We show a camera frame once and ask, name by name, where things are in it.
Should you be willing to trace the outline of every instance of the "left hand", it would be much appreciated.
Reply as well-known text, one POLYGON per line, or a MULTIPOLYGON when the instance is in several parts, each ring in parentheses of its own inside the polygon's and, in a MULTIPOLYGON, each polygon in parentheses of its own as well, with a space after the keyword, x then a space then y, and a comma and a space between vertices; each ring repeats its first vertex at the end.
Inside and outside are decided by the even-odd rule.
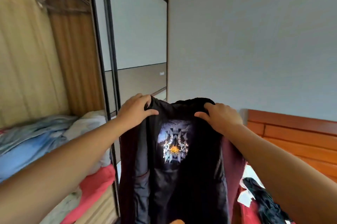
POLYGON ((158 115, 158 110, 144 110, 151 103, 151 95, 136 94, 128 99, 118 112, 116 119, 124 124, 127 130, 139 125, 146 117, 158 115))

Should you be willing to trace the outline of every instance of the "sun emblem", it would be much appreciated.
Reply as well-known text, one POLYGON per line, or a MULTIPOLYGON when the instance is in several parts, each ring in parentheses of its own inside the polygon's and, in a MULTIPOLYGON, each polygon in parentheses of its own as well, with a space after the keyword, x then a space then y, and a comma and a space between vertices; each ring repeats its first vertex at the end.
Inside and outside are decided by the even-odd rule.
POLYGON ((178 154, 180 152, 180 147, 176 145, 170 146, 170 153, 171 154, 178 154))

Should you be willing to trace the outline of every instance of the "wooden bed frame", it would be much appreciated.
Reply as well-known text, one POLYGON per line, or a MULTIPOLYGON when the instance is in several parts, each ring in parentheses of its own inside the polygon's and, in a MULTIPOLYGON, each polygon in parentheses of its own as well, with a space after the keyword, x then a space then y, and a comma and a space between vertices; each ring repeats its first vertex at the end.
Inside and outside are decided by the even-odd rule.
POLYGON ((337 182, 337 122, 248 110, 247 127, 337 182))

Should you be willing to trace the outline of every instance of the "hand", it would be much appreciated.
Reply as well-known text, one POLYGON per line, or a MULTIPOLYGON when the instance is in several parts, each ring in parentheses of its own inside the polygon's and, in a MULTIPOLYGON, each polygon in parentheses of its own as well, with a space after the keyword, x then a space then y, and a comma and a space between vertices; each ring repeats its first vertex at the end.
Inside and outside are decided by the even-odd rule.
POLYGON ((222 103, 205 103, 204 108, 208 110, 208 115, 205 112, 196 112, 194 115, 207 121, 212 128, 225 135, 231 127, 235 125, 243 125, 243 121, 238 112, 230 106, 222 103))
POLYGON ((151 96, 136 94, 128 99, 121 107, 116 117, 127 130, 139 125, 146 117, 158 115, 158 110, 144 110, 145 106, 151 103, 151 96))

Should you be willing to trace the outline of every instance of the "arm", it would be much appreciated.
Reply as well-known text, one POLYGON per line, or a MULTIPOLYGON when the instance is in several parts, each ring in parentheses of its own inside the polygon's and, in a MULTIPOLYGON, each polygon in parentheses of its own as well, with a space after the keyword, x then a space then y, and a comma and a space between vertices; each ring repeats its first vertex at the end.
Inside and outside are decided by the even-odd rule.
POLYGON ((264 186, 297 224, 337 223, 337 184, 300 160, 250 131, 236 110, 205 104, 206 120, 226 136, 253 167, 264 186))
POLYGON ((137 94, 117 117, 44 155, 0 184, 1 223, 39 223, 85 178, 90 168, 124 132, 156 110, 144 111, 150 95, 137 94))

